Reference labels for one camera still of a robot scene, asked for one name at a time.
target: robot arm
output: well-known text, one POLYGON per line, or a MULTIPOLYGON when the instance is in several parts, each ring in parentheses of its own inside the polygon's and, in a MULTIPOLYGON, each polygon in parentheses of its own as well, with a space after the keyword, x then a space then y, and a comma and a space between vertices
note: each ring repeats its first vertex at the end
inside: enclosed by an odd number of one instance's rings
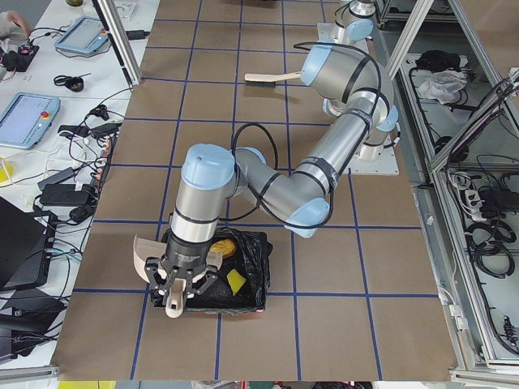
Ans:
POLYGON ((135 263, 150 283, 156 306, 164 306, 168 316, 178 317, 186 299, 201 294, 216 279, 216 268, 206 257, 227 199, 243 196, 302 237, 311 237, 327 221, 330 206, 325 198, 358 147, 368 135, 377 135, 377 127, 396 122, 390 115, 392 84, 366 58, 360 50, 325 43, 308 54, 301 80, 336 102, 341 112, 289 177, 267 166, 254 148, 240 147, 232 153, 212 144, 191 147, 182 166, 165 253, 148 258, 145 272, 135 263))

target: yellow sponge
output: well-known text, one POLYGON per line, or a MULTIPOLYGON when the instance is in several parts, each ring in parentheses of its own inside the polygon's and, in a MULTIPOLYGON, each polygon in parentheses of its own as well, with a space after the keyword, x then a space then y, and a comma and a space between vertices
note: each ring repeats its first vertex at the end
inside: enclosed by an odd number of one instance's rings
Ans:
POLYGON ((238 273, 236 269, 233 269, 227 273, 227 282, 229 282, 229 286, 233 290, 233 296, 236 296, 236 294, 245 284, 245 281, 245 278, 240 273, 238 273))

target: person's arm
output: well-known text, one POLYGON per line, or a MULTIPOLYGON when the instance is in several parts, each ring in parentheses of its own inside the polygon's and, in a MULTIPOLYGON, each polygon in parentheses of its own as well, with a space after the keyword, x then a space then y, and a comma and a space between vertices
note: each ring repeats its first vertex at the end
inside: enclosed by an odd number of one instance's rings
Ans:
POLYGON ((8 11, 7 12, 7 21, 16 24, 18 27, 22 28, 24 30, 25 35, 27 35, 27 38, 29 38, 29 35, 31 35, 31 26, 27 22, 27 20, 24 19, 22 15, 20 15, 16 11, 8 11))

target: green object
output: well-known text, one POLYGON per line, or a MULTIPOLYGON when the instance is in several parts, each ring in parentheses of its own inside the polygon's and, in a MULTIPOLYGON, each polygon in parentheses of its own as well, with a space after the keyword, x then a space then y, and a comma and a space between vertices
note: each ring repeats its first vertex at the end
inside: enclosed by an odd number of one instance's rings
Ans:
POLYGON ((236 269, 233 269, 227 273, 227 282, 229 282, 229 286, 233 290, 233 296, 236 296, 245 284, 245 278, 236 269))
POLYGON ((82 6, 83 0, 65 0, 69 6, 82 6))

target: metal post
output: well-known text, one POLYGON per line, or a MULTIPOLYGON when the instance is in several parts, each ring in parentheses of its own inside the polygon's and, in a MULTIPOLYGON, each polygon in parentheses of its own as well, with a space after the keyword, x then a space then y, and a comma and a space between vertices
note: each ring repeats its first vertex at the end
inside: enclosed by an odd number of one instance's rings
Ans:
POLYGON ((413 11, 405 24, 404 31, 402 31, 400 39, 398 40, 388 61, 388 65, 386 66, 386 70, 391 79, 394 79, 395 75, 397 75, 400 65, 402 64, 402 61, 404 61, 404 56, 407 54, 409 47, 413 43, 418 30, 422 27, 423 20, 426 18, 433 2, 434 0, 417 0, 414 5, 413 11))
POLYGON ((106 32, 114 46, 114 52, 121 65, 122 72, 128 84, 136 85, 140 83, 142 74, 135 55, 130 47, 126 31, 122 26, 121 19, 117 13, 117 8, 113 0, 92 0, 99 19, 103 23, 106 32))

